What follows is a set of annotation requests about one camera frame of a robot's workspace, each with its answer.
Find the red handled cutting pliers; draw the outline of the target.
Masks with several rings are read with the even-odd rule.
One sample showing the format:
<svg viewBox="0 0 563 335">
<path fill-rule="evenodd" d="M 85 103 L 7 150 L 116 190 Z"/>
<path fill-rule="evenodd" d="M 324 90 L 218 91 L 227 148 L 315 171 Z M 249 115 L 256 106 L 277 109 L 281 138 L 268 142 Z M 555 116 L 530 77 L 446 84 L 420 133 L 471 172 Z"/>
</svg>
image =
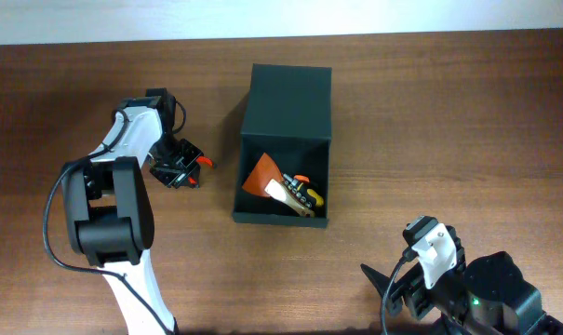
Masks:
<svg viewBox="0 0 563 335">
<path fill-rule="evenodd" d="M 208 158 L 208 157 L 206 157 L 206 156 L 203 156 L 203 155 L 201 155 L 201 156 L 199 156 L 199 157 L 196 158 L 196 163 L 197 163 L 198 165 L 207 165 L 207 166 L 210 167 L 210 168 L 216 168 L 216 167 L 217 167 L 217 164 L 216 164 L 212 159 L 210 159 L 210 158 Z M 198 188 L 198 187 L 199 187 L 199 183 L 198 183 L 198 178 L 197 178 L 197 177 L 189 176 L 189 177 L 188 177 L 188 181 L 189 181 L 190 185 L 191 185 L 193 188 Z"/>
</svg>

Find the orange scraper wooden handle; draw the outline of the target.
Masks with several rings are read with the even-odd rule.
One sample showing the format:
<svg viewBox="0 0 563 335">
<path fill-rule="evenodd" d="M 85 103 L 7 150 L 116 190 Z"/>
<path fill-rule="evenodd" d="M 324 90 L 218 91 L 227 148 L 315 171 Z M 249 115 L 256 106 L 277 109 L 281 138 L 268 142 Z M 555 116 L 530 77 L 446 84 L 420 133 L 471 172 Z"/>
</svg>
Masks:
<svg viewBox="0 0 563 335">
<path fill-rule="evenodd" d="M 308 208 L 292 195 L 284 183 L 284 174 L 270 155 L 262 154 L 242 184 L 242 189 L 252 195 L 272 198 L 292 209 L 298 216 L 313 218 L 316 208 Z"/>
</svg>

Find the orange socket bit rail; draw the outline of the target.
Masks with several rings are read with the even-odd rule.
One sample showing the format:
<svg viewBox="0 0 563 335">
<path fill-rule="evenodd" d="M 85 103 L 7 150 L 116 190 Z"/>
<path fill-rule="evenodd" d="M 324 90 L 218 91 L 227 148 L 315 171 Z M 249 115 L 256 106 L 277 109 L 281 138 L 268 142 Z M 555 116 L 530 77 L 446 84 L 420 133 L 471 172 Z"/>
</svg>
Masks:
<svg viewBox="0 0 563 335">
<path fill-rule="evenodd" d="M 299 201 L 299 198 L 295 195 L 295 187 L 297 186 L 297 184 L 300 181 L 297 181 L 295 179 L 293 179 L 292 176 L 288 175 L 288 174 L 284 174 L 283 175 L 284 178 L 284 183 L 286 184 L 286 186 L 289 188 L 289 191 L 292 193 L 292 195 Z"/>
</svg>

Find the black cardboard box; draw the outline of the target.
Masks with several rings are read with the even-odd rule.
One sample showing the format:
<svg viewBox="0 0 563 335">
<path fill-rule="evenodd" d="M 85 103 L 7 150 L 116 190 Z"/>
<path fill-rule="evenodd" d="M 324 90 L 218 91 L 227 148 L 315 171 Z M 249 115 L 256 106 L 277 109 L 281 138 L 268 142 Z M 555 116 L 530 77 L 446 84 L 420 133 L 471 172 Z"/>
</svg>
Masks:
<svg viewBox="0 0 563 335">
<path fill-rule="evenodd" d="M 326 228 L 328 205 L 313 218 L 290 207 L 249 194 L 242 184 L 263 154 L 280 171 L 310 179 L 328 200 L 331 126 L 329 67 L 255 64 L 240 129 L 240 153 L 232 217 L 237 223 Z"/>
</svg>

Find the yellow black stubby screwdriver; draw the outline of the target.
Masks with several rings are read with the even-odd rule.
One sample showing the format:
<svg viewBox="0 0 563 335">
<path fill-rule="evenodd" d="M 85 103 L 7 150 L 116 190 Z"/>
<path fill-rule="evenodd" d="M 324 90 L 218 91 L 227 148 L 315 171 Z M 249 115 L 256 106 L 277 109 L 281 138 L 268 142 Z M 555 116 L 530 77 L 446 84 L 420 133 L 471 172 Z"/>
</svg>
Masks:
<svg viewBox="0 0 563 335">
<path fill-rule="evenodd" d="M 308 208 L 322 208 L 324 198 L 308 183 L 299 182 L 295 187 L 295 195 Z"/>
</svg>

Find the orange black needle-nose pliers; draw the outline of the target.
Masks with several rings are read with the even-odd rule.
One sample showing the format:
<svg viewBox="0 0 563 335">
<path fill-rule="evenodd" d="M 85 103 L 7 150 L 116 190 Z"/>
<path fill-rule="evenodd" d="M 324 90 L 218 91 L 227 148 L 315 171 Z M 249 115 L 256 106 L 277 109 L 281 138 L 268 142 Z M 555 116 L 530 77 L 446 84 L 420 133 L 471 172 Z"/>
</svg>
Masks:
<svg viewBox="0 0 563 335">
<path fill-rule="evenodd" d="M 305 182 L 305 183 L 310 183 L 310 179 L 306 176 L 303 176 L 303 175 L 294 175 L 293 179 L 295 179 L 297 181 Z"/>
</svg>

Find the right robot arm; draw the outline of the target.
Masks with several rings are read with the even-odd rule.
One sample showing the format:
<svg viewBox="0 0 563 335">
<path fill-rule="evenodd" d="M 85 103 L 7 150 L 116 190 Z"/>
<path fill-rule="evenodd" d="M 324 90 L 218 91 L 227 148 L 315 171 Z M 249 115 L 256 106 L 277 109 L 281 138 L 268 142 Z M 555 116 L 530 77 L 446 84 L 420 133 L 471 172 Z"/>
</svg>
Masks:
<svg viewBox="0 0 563 335">
<path fill-rule="evenodd" d="M 418 217 L 402 235 L 407 246 L 392 273 L 360 265 L 380 295 L 383 333 L 386 317 L 407 308 L 417 321 L 440 312 L 429 334 L 563 334 L 563 323 L 545 312 L 541 292 L 509 253 L 467 262 L 455 228 L 432 216 Z"/>
</svg>

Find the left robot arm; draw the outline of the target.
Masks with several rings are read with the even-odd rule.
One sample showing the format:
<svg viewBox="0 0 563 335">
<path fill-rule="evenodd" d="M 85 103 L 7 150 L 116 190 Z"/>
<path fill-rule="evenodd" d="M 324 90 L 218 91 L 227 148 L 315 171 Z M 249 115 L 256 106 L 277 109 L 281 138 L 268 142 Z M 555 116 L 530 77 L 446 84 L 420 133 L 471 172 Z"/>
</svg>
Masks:
<svg viewBox="0 0 563 335">
<path fill-rule="evenodd" d="M 164 88 L 122 100 L 113 124 L 90 154 L 64 165 L 61 190 L 72 250 L 86 257 L 85 273 L 108 283 L 130 334 L 176 334 L 154 274 L 154 214 L 141 169 L 167 188 L 199 186 L 203 152 L 177 139 L 181 103 Z"/>
</svg>

